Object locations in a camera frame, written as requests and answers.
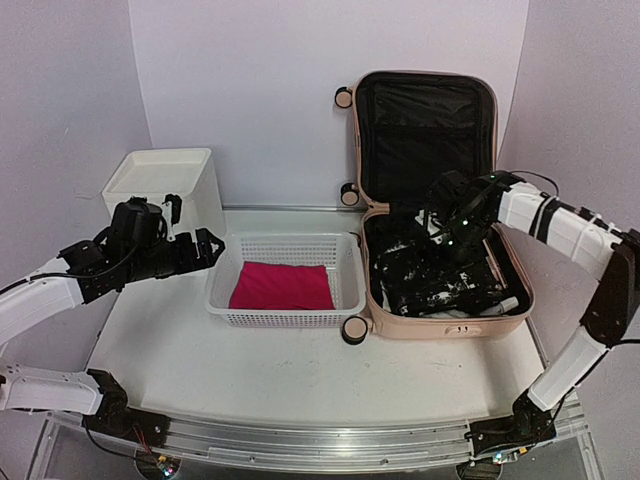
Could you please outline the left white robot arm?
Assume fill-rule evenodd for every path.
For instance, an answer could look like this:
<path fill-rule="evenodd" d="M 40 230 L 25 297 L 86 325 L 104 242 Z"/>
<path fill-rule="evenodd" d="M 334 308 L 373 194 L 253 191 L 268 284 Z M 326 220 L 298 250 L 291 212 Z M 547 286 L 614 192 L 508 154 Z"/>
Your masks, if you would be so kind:
<path fill-rule="evenodd" d="M 224 241 L 205 227 L 174 233 L 181 210 L 182 200 L 174 194 L 167 195 L 162 205 L 132 197 L 116 206 L 110 224 L 94 238 L 60 250 L 40 268 L 2 288 L 2 343 L 129 284 L 214 267 L 225 250 Z M 127 400 L 105 371 L 1 364 L 3 410 L 94 415 L 110 435 L 123 437 L 134 428 L 134 415 L 109 396 Z"/>

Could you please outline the black white patterned garment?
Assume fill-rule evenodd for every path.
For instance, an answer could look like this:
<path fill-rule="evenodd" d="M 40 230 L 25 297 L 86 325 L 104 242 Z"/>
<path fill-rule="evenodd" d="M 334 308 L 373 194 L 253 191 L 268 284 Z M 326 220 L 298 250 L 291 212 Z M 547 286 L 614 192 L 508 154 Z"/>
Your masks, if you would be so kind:
<path fill-rule="evenodd" d="M 374 257 L 373 273 L 385 310 L 404 317 L 469 309 L 477 296 L 496 286 L 486 261 L 459 265 L 438 245 L 416 240 L 382 248 Z"/>

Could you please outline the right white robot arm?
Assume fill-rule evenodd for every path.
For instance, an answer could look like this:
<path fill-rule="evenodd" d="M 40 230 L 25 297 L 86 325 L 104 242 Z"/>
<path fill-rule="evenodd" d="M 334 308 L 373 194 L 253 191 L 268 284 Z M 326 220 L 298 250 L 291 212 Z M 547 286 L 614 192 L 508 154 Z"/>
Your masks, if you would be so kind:
<path fill-rule="evenodd" d="M 534 249 L 529 266 L 544 247 L 553 252 L 535 270 L 542 297 L 534 316 L 545 337 L 560 334 L 557 354 L 526 390 L 525 405 L 503 423 L 510 441 L 524 443 L 542 427 L 541 412 L 556 406 L 609 351 L 632 343 L 627 332 L 639 308 L 639 233 L 571 206 L 516 172 L 473 179 L 447 172 L 431 185 L 428 202 L 438 215 L 437 237 L 457 256 L 497 225 L 525 234 L 525 245 Z"/>

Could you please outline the white perforated plastic basket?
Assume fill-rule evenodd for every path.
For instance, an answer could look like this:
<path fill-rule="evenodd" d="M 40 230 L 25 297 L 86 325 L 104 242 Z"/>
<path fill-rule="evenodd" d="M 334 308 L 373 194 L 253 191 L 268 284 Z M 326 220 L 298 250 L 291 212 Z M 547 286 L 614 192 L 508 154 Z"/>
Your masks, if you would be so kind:
<path fill-rule="evenodd" d="M 208 274 L 204 305 L 248 328 L 331 328 L 366 306 L 351 233 L 234 233 Z"/>

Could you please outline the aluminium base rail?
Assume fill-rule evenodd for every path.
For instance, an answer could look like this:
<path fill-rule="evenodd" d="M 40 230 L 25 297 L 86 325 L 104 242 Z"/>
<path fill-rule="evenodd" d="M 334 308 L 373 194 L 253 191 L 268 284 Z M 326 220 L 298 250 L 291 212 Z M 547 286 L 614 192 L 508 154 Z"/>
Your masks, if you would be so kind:
<path fill-rule="evenodd" d="M 503 418 L 375 427 L 261 425 L 168 417 L 123 406 L 90 417 L 55 417 L 110 441 L 129 442 L 145 453 L 228 467 L 297 473 L 408 472 L 482 460 L 526 464 L 551 454 L 555 469 L 576 459 L 579 477 L 602 476 L 576 396 L 553 414 L 553 426 L 543 425 L 523 444 L 507 436 Z"/>

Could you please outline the white tube bottle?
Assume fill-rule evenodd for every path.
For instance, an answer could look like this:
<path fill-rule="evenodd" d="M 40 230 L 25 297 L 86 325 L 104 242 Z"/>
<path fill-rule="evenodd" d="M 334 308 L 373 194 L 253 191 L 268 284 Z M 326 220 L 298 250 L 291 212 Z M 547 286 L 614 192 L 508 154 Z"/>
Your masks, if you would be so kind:
<path fill-rule="evenodd" d="M 519 306 L 519 300 L 517 297 L 508 297 L 498 304 L 483 310 L 481 316 L 501 316 L 506 314 Z"/>

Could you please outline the magenta garment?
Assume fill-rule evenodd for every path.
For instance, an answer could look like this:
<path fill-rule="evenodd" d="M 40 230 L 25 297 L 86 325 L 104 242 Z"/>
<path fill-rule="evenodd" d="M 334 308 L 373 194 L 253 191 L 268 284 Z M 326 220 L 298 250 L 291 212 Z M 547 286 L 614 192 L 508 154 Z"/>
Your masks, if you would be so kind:
<path fill-rule="evenodd" d="M 229 307 L 285 311 L 335 309 L 324 266 L 259 262 L 243 264 Z"/>

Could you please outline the white drawer cabinet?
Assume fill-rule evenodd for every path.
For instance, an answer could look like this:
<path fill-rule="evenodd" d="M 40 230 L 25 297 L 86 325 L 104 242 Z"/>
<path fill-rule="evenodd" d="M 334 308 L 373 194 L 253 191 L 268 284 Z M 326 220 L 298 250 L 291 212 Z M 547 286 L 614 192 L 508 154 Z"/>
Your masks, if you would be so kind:
<path fill-rule="evenodd" d="M 129 153 L 102 191 L 110 214 L 131 197 L 144 197 L 160 206 L 168 194 L 181 198 L 175 234 L 208 229 L 226 234 L 212 151 L 209 148 L 140 150 Z"/>

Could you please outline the pink hard-shell suitcase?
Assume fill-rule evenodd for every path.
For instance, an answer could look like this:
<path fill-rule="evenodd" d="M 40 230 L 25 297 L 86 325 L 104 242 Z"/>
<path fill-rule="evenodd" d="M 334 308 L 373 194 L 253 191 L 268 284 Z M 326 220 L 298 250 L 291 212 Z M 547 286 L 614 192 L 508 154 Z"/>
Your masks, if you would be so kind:
<path fill-rule="evenodd" d="M 496 220 L 507 180 L 495 168 L 497 102 L 463 75 L 378 71 L 334 95 L 353 115 L 357 179 L 346 205 L 366 204 L 359 246 L 366 308 L 343 340 L 498 337 L 534 296 Z"/>

